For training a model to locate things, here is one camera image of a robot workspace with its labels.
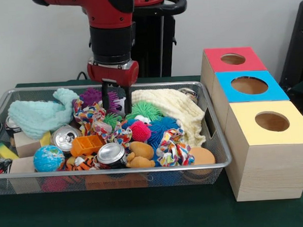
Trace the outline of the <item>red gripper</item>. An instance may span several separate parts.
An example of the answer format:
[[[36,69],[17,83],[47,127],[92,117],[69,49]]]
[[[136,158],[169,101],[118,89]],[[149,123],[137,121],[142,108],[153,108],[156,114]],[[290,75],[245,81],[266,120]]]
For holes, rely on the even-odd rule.
[[[102,83],[102,103],[104,108],[109,108],[108,88],[110,83],[116,83],[123,87],[125,92],[124,112],[131,113],[132,94],[130,86],[133,85],[139,73],[139,64],[137,61],[131,60],[121,65],[103,65],[89,62],[87,64],[88,76],[91,80]]]

